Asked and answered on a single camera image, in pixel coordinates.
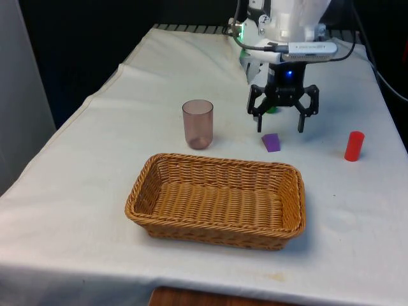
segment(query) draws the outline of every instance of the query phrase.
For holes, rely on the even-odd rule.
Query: purple cube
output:
[[[267,134],[262,137],[262,141],[268,152],[279,152],[281,150],[278,134]]]

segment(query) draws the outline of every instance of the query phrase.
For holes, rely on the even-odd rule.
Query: red cylinder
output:
[[[361,148],[363,147],[365,135],[362,132],[354,131],[350,133],[349,143],[344,158],[347,161],[358,161],[360,158]]]

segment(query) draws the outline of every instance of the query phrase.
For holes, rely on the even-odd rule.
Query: pink transparent cup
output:
[[[212,143],[214,106],[205,100],[191,100],[182,109],[187,144],[195,150],[207,148]]]

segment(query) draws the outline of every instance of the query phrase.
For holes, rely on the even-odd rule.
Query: wicker basket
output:
[[[304,186],[287,164],[158,154],[125,213],[152,237],[279,250],[305,228]]]

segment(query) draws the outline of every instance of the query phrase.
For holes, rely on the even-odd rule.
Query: white tablecloth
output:
[[[143,305],[160,285],[407,305],[408,159],[369,64],[354,54],[308,66],[320,114],[299,134],[296,109],[282,109],[258,134],[238,54],[225,36],[148,33],[0,199],[0,305]],[[194,98],[214,104],[214,143],[198,152],[181,112]],[[348,163],[353,130],[366,140],[361,161]],[[279,134],[281,152],[266,152],[267,133]],[[150,238],[124,204],[160,152],[292,164],[305,181],[304,235],[280,252]]]

